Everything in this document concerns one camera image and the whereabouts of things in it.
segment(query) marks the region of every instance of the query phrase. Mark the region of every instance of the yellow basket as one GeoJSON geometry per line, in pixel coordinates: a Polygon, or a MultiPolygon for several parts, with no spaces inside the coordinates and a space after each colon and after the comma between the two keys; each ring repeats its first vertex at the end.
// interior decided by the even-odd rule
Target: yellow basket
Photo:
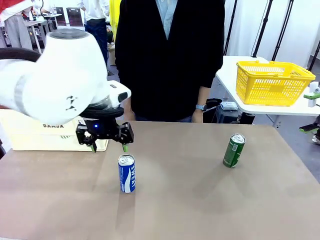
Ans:
{"type": "Polygon", "coordinates": [[[310,82],[310,71],[294,63],[239,61],[236,93],[245,104],[291,106],[310,82]]]}

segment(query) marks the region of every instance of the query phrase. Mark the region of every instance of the black stand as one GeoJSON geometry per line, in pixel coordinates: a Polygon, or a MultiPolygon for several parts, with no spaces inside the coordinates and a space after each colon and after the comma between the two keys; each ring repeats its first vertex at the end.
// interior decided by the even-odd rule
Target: black stand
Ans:
{"type": "Polygon", "coordinates": [[[273,2],[273,0],[269,0],[269,5],[268,5],[268,8],[267,8],[267,11],[266,11],[266,14],[265,14],[265,18],[263,20],[263,25],[262,25],[262,28],[261,28],[261,31],[260,31],[258,42],[256,43],[255,50],[254,50],[254,53],[252,55],[252,57],[254,57],[254,58],[257,57],[257,53],[258,53],[258,50],[259,50],[259,47],[260,47],[260,44],[261,44],[261,40],[262,40],[262,37],[264,35],[265,29],[266,29],[266,25],[267,25],[267,22],[268,22],[268,17],[269,17],[269,14],[270,14],[270,9],[271,9],[271,6],[272,6],[272,2],[273,2]]]}
{"type": "Polygon", "coordinates": [[[256,115],[243,112],[239,121],[239,124],[252,125],[254,123],[256,115]]]}
{"type": "Polygon", "coordinates": [[[284,38],[284,35],[285,35],[285,32],[286,32],[286,28],[287,28],[287,25],[288,25],[288,22],[289,22],[289,18],[290,18],[290,14],[291,14],[291,10],[292,10],[292,6],[293,5],[294,5],[294,0],[290,0],[288,9],[286,11],[285,19],[284,19],[284,22],[283,22],[283,25],[282,25],[281,33],[280,33],[278,42],[276,44],[276,47],[275,47],[275,50],[274,50],[274,53],[273,53],[272,61],[276,60],[276,57],[277,57],[277,54],[279,52],[279,48],[280,48],[281,42],[282,42],[282,40],[284,38]]]}
{"type": "Polygon", "coordinates": [[[316,58],[317,58],[317,56],[318,56],[319,50],[320,50],[320,41],[319,41],[318,47],[317,47],[316,50],[315,50],[315,54],[314,54],[314,57],[313,57],[313,59],[312,59],[311,65],[310,65],[310,67],[309,67],[309,69],[308,69],[309,71],[312,70],[312,68],[313,68],[313,66],[314,66],[314,64],[315,64],[315,62],[316,62],[316,58]]]}
{"type": "Polygon", "coordinates": [[[236,9],[237,9],[237,3],[238,3],[238,0],[235,0],[235,2],[234,2],[234,7],[233,7],[233,11],[232,11],[232,16],[231,16],[231,22],[230,22],[230,26],[229,26],[229,32],[228,32],[228,36],[227,36],[227,38],[226,38],[225,48],[224,48],[223,55],[227,55],[227,52],[228,52],[230,35],[231,35],[231,31],[232,31],[232,26],[233,26],[233,24],[234,24],[234,19],[235,19],[235,14],[236,14],[236,9]]]}

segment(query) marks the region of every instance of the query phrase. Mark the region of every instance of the can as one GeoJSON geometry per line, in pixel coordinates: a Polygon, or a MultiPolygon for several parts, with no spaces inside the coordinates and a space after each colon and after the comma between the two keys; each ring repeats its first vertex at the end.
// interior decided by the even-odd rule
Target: can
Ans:
{"type": "Polygon", "coordinates": [[[242,150],[244,149],[246,143],[245,136],[236,133],[230,137],[229,145],[226,149],[223,164],[228,168],[234,168],[240,158],[242,150]]]}
{"type": "Polygon", "coordinates": [[[118,159],[120,189],[129,194],[136,189],[135,157],[130,154],[121,155],[118,159]]]}

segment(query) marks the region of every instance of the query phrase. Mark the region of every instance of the can lid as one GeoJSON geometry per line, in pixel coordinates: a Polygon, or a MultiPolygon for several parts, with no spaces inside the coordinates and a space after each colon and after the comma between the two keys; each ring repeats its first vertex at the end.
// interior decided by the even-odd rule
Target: can lid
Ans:
{"type": "Polygon", "coordinates": [[[135,158],[130,154],[121,155],[118,160],[118,163],[121,166],[130,166],[134,164],[134,162],[135,162],[135,158]]]}
{"type": "Polygon", "coordinates": [[[244,144],[246,142],[245,136],[239,133],[232,135],[231,139],[237,144],[244,144]]]}

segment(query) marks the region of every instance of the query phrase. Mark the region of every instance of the black cardigan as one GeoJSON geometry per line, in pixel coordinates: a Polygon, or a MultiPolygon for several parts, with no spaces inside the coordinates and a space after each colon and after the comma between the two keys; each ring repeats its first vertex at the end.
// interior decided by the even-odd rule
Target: black cardigan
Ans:
{"type": "Polygon", "coordinates": [[[136,115],[154,121],[191,116],[200,86],[223,64],[223,0],[178,0],[167,40],[156,0],[122,0],[115,57],[136,115]]]}

